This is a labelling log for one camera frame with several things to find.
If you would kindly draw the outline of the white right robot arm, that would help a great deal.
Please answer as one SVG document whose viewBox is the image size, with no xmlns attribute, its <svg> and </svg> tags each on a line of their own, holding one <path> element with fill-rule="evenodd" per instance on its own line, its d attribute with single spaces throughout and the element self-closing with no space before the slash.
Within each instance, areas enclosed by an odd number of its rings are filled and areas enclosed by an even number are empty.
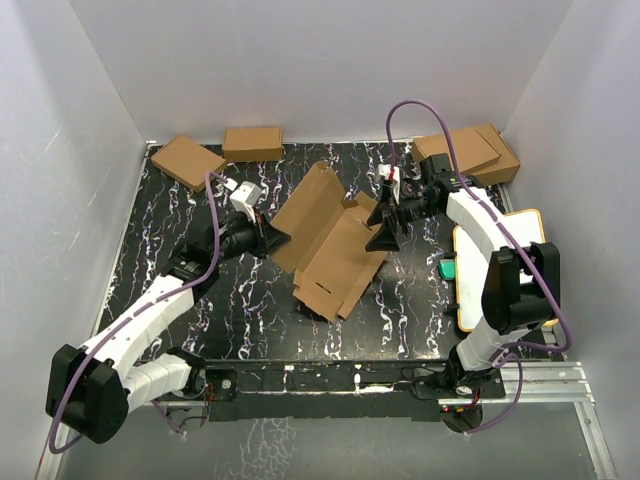
<svg viewBox="0 0 640 480">
<path fill-rule="evenodd" d="M 432 388 L 466 397 L 498 367 L 504 351 L 530 331 L 559 315 L 560 254 L 551 242 L 521 245 L 507 231 L 482 184 L 457 174 L 449 158 L 437 154 L 420 163 L 413 184 L 418 192 L 404 197 L 400 170 L 376 169 L 381 195 L 367 223 L 377 233 L 368 252 L 395 252 L 410 223 L 444 214 L 461 227 L 488 263 L 479 301 L 481 315 L 473 331 L 452 348 L 443 371 L 428 376 Z"/>
</svg>

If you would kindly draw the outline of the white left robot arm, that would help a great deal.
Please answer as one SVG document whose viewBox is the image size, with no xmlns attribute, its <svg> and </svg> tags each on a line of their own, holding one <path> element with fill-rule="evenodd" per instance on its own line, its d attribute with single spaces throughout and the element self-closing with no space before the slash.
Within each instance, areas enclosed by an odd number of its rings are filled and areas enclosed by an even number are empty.
<svg viewBox="0 0 640 480">
<path fill-rule="evenodd" d="M 264 215 L 250 220 L 242 213 L 188 236 L 117 320 L 81 346 L 65 344 L 54 354 L 45 403 L 52 427 L 65 425 L 102 444 L 149 401 L 169 393 L 201 396 L 207 383 L 202 357 L 179 347 L 144 364 L 140 355 L 212 288 L 220 263 L 244 254 L 264 259 L 290 240 Z"/>
</svg>

